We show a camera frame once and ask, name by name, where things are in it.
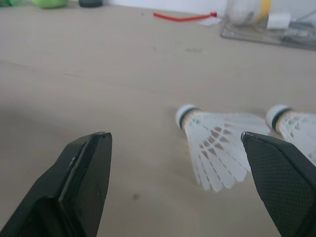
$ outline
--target black object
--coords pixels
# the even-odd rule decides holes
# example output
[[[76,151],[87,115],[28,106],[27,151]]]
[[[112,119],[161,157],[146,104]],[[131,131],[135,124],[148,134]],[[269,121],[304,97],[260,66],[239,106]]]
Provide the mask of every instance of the black object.
[[[33,184],[0,237],[95,237],[108,191],[112,136],[69,143]]]
[[[103,5],[103,0],[79,0],[81,7],[99,7]]]
[[[282,237],[316,236],[316,167],[292,144],[245,132],[252,176]]]

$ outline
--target red cable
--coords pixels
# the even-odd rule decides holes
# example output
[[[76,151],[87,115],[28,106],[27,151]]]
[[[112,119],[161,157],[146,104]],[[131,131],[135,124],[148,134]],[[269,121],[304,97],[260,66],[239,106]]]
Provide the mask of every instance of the red cable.
[[[162,14],[154,12],[154,16],[162,18],[162,19],[165,19],[165,20],[169,20],[169,21],[185,22],[185,21],[202,20],[202,19],[205,19],[205,18],[208,18],[208,17],[217,17],[217,12],[211,12],[210,14],[204,15],[204,16],[193,16],[193,17],[185,17],[185,18],[177,18],[177,17],[172,17],[172,16],[166,16],[166,15],[162,15]]]

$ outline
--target beige tabletop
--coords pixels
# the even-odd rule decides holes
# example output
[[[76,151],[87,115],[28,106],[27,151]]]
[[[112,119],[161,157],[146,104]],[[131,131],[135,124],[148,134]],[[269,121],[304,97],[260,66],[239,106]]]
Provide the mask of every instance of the beige tabletop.
[[[196,184],[176,109],[316,111],[316,53],[107,6],[0,9],[0,228],[65,145],[113,135],[98,236],[279,237],[252,179]]]

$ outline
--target white ball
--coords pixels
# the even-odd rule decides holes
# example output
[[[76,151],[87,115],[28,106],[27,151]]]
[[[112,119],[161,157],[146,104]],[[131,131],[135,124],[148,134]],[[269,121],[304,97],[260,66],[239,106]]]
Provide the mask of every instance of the white ball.
[[[228,18],[234,25],[246,25],[258,20],[262,9],[261,0],[234,0]]]

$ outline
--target white shuttlecock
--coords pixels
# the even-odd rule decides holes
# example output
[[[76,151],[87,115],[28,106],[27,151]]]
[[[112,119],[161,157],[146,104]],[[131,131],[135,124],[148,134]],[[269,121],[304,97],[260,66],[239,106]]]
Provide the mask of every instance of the white shuttlecock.
[[[316,166],[316,114],[299,113],[288,105],[276,105],[267,112],[266,120]]]
[[[186,133],[197,182],[205,190],[230,189],[243,181],[250,170],[240,136],[244,131],[268,134],[264,119],[252,114],[220,114],[182,106],[176,114],[178,126]]]

